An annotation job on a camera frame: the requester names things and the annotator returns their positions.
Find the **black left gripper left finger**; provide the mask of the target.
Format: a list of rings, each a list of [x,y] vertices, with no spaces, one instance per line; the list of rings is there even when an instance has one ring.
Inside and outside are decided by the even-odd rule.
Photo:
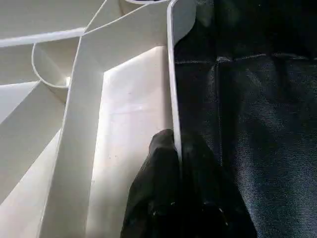
[[[152,137],[148,155],[129,190],[122,238],[180,236],[180,169],[173,130]]]

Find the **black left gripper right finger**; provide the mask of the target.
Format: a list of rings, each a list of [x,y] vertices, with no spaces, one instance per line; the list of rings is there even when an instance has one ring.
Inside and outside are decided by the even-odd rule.
[[[257,231],[234,181],[204,139],[185,133],[182,141],[187,238],[255,238]]]

